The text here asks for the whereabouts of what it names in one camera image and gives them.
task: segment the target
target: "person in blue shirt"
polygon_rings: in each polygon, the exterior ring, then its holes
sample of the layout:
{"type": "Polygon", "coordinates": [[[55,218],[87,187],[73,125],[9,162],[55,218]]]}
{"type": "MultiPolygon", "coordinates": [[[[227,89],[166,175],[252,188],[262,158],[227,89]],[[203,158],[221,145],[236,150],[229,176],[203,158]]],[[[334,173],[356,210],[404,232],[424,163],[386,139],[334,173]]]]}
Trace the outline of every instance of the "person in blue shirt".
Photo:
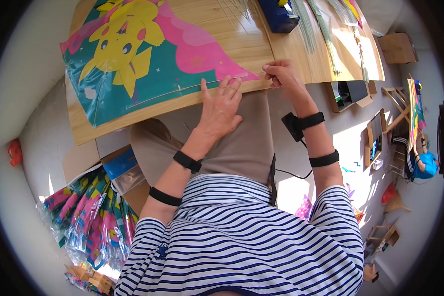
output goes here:
{"type": "Polygon", "coordinates": [[[434,154],[429,152],[426,147],[426,141],[424,140],[424,134],[420,131],[421,135],[421,149],[423,154],[419,155],[416,150],[416,142],[413,144],[413,149],[407,151],[408,149],[408,139],[406,137],[392,137],[392,144],[405,145],[405,160],[404,160],[404,170],[406,176],[411,181],[414,178],[418,179],[430,179],[432,178],[439,168],[439,160],[436,159],[434,154]]]}

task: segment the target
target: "pikachu kite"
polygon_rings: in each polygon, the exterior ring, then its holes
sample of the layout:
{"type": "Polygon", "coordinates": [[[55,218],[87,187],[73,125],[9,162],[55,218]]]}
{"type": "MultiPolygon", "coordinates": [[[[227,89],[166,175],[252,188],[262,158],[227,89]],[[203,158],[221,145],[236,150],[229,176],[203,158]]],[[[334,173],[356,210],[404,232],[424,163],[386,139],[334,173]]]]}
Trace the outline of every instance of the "pikachu kite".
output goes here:
{"type": "Polygon", "coordinates": [[[160,26],[153,21],[158,15],[158,7],[165,1],[156,4],[148,0],[133,0],[126,4],[123,2],[109,1],[96,8],[101,14],[105,14],[118,6],[109,22],[89,37],[89,42],[99,40],[99,43],[94,57],[82,69],[79,82],[94,68],[103,72],[116,72],[112,83],[123,85],[130,98],[135,101],[138,100],[135,82],[148,74],[152,47],[137,55],[136,50],[143,41],[159,46],[165,40],[160,26]]]}

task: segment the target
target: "pikachu eye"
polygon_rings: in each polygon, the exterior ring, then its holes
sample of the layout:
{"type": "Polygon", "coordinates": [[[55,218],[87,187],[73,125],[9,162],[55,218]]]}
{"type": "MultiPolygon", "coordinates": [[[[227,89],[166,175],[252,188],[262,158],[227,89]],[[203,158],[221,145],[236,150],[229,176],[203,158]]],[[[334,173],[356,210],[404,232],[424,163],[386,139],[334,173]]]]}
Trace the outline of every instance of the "pikachu eye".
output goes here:
{"type": "Polygon", "coordinates": [[[131,51],[131,44],[130,44],[130,43],[125,44],[124,49],[122,50],[122,52],[123,52],[124,54],[127,54],[127,53],[129,53],[130,51],[131,51]]]}

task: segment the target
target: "khaki pants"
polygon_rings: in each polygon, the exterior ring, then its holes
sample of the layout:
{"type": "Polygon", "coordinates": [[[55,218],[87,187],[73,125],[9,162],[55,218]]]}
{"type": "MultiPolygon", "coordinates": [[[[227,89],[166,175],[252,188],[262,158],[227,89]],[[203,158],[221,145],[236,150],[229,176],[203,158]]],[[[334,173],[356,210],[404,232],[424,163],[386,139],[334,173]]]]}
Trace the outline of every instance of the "khaki pants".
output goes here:
{"type": "MultiPolygon", "coordinates": [[[[196,175],[226,173],[267,185],[274,150],[266,91],[243,94],[237,114],[243,122],[213,145],[196,175]]],[[[130,127],[130,143],[150,186],[156,184],[183,146],[154,118],[130,127]]]]}

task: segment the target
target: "striped shirt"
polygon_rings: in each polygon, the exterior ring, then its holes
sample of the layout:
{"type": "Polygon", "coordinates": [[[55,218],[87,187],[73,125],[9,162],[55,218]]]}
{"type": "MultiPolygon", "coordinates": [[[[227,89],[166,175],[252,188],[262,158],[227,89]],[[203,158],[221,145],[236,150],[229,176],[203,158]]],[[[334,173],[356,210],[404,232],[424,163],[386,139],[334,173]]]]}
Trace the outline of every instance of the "striped shirt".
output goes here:
{"type": "Polygon", "coordinates": [[[354,295],[363,244],[344,187],[317,198],[306,222],[269,205],[248,178],[191,179],[174,219],[142,218],[115,295],[354,295]]]}

